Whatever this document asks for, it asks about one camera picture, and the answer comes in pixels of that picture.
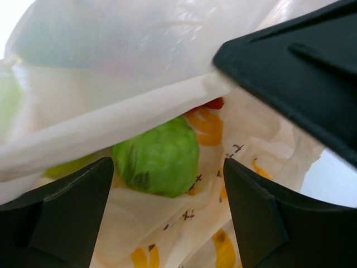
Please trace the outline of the green round fake fruit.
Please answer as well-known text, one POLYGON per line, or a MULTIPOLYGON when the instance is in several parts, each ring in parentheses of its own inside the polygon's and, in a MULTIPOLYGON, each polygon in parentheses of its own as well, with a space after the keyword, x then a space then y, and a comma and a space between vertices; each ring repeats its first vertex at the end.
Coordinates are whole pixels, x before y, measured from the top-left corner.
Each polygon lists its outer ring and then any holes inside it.
POLYGON ((199 156, 196 133, 183 116, 112 147, 118 176, 127 187, 169 198, 193 186, 199 156))

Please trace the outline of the translucent banana print plastic bag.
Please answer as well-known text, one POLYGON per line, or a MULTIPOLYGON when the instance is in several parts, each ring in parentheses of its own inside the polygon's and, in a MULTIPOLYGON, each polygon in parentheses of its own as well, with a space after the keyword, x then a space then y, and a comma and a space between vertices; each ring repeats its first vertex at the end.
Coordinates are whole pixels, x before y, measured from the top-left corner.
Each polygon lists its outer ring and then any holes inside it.
POLYGON ((195 183, 175 198, 139 192, 113 161, 89 267, 243 267, 224 161, 298 192, 324 146, 212 59, 228 40, 328 4, 34 1, 1 58, 1 205, 70 175, 43 176, 51 167, 113 160, 115 144, 183 116, 200 148, 195 183), (222 109, 191 111, 219 97, 222 109))

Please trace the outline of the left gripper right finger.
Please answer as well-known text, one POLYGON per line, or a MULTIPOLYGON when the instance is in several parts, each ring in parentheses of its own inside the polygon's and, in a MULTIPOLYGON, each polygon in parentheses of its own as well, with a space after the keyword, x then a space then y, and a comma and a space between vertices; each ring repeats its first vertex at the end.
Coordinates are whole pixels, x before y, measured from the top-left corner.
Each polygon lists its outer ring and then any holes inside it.
POLYGON ((356 209, 307 197, 224 162, 244 267, 355 267, 356 209))

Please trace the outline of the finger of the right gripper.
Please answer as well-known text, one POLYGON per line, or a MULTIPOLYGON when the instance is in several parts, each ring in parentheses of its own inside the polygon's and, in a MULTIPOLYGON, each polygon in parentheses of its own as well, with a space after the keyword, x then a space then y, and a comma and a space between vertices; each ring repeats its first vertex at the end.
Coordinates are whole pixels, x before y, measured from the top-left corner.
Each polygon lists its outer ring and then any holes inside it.
POLYGON ((227 41, 213 64, 356 165, 355 1, 227 41))

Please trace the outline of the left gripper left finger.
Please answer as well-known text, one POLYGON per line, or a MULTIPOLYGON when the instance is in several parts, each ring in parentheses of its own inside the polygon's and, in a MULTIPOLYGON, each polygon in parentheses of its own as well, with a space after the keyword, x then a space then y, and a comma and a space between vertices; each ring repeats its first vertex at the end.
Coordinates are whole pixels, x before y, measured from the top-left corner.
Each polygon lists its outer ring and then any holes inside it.
POLYGON ((89 267, 114 173, 96 162, 1 205, 1 267, 89 267))

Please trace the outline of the red fake fruit bunch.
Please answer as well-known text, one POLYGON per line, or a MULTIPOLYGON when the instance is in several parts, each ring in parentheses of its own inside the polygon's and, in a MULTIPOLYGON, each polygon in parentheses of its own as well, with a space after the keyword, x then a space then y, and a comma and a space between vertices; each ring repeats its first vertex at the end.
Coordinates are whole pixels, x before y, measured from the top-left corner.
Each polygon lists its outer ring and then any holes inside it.
POLYGON ((193 108, 191 111, 197 111, 199 108, 208 108, 208 109, 222 109, 223 105, 224 105, 224 99, 223 97, 219 97, 216 99, 213 99, 203 105, 197 106, 195 108, 193 108))

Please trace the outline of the green fake pear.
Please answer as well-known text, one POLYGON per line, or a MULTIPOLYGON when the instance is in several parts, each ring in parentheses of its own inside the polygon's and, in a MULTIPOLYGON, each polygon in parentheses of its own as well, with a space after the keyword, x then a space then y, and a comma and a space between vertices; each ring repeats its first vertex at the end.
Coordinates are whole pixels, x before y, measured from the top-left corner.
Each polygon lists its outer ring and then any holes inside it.
POLYGON ((97 153, 93 153, 93 154, 81 157, 79 159, 76 159, 76 160, 73 160, 70 162, 66 162, 66 163, 60 164, 58 166, 51 167, 45 171, 43 176, 49 177, 49 178, 61 178, 62 176, 71 174, 71 173, 89 165, 91 162, 94 161, 96 156, 97 156, 97 153))

